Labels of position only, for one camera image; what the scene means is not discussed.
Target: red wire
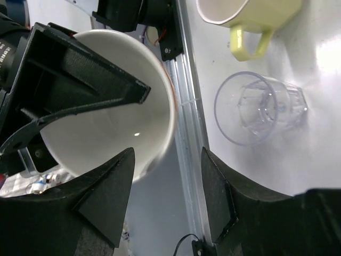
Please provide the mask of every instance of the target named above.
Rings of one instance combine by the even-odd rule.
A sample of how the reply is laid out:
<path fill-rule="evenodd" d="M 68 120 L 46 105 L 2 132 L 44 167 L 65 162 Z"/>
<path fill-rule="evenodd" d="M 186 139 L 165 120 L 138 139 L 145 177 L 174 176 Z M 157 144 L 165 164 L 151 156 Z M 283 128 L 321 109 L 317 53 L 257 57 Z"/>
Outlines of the red wire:
<path fill-rule="evenodd" d="M 161 33 L 161 35 L 160 35 L 160 37 L 154 42 L 154 46 L 156 46 L 156 44 L 157 43 L 159 43 L 161 40 L 162 40 L 162 38 L 164 38 L 165 37 L 165 35 L 166 35 L 166 32 L 167 32 L 167 29 L 166 28 L 164 28 L 164 30 L 162 31 L 162 33 Z"/>

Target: mug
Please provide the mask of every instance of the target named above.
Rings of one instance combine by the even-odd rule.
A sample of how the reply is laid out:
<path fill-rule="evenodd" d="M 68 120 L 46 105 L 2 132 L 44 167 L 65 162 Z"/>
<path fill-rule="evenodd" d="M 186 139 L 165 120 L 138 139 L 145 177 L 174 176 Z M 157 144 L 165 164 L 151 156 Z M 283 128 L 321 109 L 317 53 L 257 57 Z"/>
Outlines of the mug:
<path fill-rule="evenodd" d="M 143 104 L 130 104 L 61 118 L 41 130 L 55 160 L 80 176 L 128 147 L 135 150 L 133 182 L 150 173 L 169 149 L 177 126 L 173 85 L 157 57 L 141 42 L 114 30 L 74 37 L 151 87 Z"/>
<path fill-rule="evenodd" d="M 302 8 L 302 0 L 196 1 L 205 22 L 230 28 L 231 53 L 239 61 L 262 57 L 274 32 Z M 253 54 L 245 49 L 244 31 L 262 34 Z"/>

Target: yellow mug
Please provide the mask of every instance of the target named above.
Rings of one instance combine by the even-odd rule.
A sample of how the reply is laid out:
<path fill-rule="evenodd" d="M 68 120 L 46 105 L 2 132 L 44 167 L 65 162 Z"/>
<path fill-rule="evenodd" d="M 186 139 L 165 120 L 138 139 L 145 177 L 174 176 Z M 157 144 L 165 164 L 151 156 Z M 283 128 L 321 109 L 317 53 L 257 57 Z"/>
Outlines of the yellow mug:
<path fill-rule="evenodd" d="M 302 0 L 196 0 L 201 18 L 230 28 L 230 48 L 239 61 L 264 55 L 276 30 L 284 26 L 301 8 Z M 262 34 L 253 54 L 244 46 L 244 31 Z"/>

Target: black cable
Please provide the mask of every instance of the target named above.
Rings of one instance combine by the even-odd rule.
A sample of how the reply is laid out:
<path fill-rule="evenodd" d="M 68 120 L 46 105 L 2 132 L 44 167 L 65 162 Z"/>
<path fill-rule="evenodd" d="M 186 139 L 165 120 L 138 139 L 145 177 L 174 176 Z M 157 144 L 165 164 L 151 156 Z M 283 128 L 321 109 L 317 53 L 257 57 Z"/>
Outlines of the black cable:
<path fill-rule="evenodd" d="M 181 243 L 182 243 L 187 237 L 189 237 L 189 236 L 195 236 L 196 239 L 197 239 L 198 241 L 200 240 L 195 234 L 187 234 L 187 235 L 185 235 L 185 236 L 182 237 L 182 238 L 179 240 L 179 242 L 177 243 L 176 248 L 175 248 L 175 252 L 174 252 L 173 256 L 176 256 L 177 250 L 179 250 L 179 247 L 180 247 Z"/>

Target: clear plastic cup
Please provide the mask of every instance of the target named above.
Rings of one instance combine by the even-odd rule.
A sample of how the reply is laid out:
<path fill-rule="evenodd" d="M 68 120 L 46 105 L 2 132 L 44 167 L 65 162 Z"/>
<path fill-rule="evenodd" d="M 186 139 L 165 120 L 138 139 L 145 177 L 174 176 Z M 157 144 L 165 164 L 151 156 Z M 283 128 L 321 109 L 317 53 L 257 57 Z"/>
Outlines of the clear plastic cup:
<path fill-rule="evenodd" d="M 220 131 L 240 146 L 259 144 L 299 125 L 306 111 L 302 89 L 249 71 L 226 79 L 214 102 Z"/>

